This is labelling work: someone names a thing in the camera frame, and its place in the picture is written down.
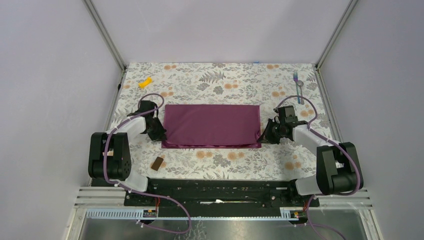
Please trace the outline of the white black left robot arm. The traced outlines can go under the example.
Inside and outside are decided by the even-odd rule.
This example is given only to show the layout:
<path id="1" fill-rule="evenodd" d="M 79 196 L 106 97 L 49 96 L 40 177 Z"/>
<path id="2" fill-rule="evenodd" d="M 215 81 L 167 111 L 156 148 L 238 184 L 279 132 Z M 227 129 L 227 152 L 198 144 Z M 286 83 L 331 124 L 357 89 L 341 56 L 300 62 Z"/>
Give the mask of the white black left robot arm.
<path id="1" fill-rule="evenodd" d="M 150 100 L 141 100 L 138 110 L 130 113 L 123 125 L 106 132 L 91 135 L 88 174 L 94 179 L 126 190 L 137 191 L 136 199 L 144 206 L 152 204 L 155 192 L 148 187 L 148 178 L 132 169 L 130 141 L 139 135 L 147 135 L 153 142 L 166 139 L 166 130 L 159 120 L 160 106 Z"/>

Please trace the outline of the purple cloth napkin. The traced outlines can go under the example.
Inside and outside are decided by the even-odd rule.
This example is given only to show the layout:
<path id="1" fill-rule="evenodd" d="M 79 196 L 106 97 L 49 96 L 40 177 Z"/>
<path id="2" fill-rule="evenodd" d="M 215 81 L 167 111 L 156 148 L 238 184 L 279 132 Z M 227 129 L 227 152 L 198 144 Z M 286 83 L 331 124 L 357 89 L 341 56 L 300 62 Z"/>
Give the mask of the purple cloth napkin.
<path id="1" fill-rule="evenodd" d="M 167 104 L 164 149 L 258 149 L 260 107 L 234 104 Z"/>

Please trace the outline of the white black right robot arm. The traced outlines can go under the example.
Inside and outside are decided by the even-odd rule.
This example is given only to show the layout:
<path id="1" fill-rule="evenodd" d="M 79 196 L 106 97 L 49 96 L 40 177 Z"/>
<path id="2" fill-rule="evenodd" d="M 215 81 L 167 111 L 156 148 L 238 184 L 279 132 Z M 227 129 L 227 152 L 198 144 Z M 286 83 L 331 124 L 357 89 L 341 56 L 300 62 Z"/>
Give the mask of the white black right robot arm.
<path id="1" fill-rule="evenodd" d="M 299 120 L 292 105 L 275 109 L 258 142 L 278 145 L 289 139 L 308 149 L 316 157 L 315 175 L 291 181 L 287 201 L 301 205 L 309 195 L 349 195 L 363 187 L 356 147 L 321 135 L 304 120 Z"/>

